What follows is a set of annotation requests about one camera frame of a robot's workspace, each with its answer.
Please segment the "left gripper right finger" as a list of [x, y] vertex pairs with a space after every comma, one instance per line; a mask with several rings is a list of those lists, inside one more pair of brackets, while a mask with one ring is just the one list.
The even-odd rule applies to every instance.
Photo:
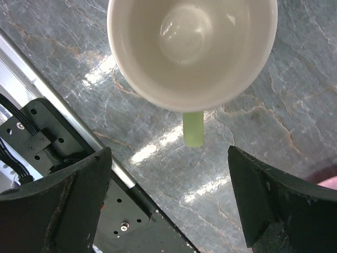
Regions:
[[235, 200], [253, 252], [336, 252], [336, 190], [228, 149]]

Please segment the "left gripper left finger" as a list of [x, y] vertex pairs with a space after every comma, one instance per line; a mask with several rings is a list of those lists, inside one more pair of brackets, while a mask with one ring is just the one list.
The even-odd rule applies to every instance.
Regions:
[[2, 192], [1, 252], [93, 252], [111, 166], [111, 149], [103, 148]]

